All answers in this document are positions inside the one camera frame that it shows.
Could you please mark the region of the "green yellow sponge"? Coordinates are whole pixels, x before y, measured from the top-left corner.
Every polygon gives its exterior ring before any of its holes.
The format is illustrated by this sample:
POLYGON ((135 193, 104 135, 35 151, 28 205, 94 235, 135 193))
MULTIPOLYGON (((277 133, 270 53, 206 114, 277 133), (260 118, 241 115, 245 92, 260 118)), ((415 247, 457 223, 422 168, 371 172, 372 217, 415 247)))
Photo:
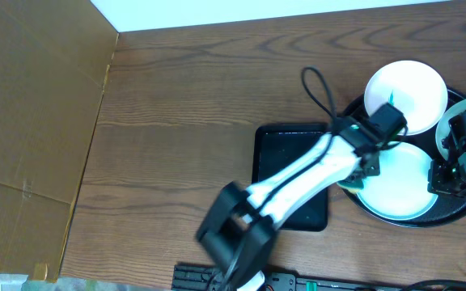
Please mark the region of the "green yellow sponge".
POLYGON ((343 190, 351 194, 354 194, 354 195, 357 195, 358 193, 360 193, 360 191, 364 189, 364 184, 361 180, 355 180, 355 181, 342 180, 342 181, 337 182, 337 185, 343 190))

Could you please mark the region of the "pale green plate front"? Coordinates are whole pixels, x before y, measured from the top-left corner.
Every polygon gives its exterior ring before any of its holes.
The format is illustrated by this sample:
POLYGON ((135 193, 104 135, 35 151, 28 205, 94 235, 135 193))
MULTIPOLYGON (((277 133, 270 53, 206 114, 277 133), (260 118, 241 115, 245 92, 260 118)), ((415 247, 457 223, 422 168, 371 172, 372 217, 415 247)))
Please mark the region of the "pale green plate front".
POLYGON ((380 217, 397 221, 420 217, 438 199, 427 190, 431 161, 424 150, 409 143, 382 151, 380 174, 363 179, 356 197, 380 217))

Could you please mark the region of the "pale green plate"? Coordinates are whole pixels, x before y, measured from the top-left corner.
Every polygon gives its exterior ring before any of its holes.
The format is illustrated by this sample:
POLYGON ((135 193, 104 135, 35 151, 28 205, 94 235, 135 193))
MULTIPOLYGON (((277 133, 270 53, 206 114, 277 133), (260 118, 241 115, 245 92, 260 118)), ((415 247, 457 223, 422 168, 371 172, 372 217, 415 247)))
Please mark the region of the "pale green plate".
POLYGON ((438 122, 436 132, 435 132, 435 143, 438 148, 439 153, 443 157, 444 160, 448 160, 449 157, 449 150, 444 147, 443 140, 450 136, 450 125, 449 120, 459 115, 460 113, 466 110, 466 99, 461 101, 456 101, 454 105, 450 106, 443 116, 441 117, 440 121, 438 122))
POLYGON ((397 221, 420 217, 438 199, 427 190, 431 161, 424 150, 409 143, 382 151, 380 174, 363 179, 356 197, 380 217, 397 221))

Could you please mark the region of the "white plate green stain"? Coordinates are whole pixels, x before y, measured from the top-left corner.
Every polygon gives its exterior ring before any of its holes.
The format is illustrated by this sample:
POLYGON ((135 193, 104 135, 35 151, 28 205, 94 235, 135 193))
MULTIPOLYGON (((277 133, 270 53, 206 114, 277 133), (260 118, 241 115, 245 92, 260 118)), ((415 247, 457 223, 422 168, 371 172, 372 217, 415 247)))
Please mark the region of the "white plate green stain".
POLYGON ((395 61, 379 69, 366 85, 364 107, 372 115, 390 103, 407 121, 409 136, 424 133, 442 118, 448 91, 441 75, 420 61, 395 61))

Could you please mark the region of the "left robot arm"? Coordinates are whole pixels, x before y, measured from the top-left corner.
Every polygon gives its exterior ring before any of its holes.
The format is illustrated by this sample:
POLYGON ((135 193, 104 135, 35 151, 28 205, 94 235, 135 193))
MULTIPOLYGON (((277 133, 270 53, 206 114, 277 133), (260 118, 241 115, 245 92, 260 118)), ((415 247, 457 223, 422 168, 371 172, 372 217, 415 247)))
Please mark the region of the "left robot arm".
POLYGON ((222 275, 221 289, 258 289, 279 230, 288 218, 330 185, 378 175, 388 139, 370 118, 338 120, 302 157, 245 189, 231 182, 218 194, 196 240, 222 275))

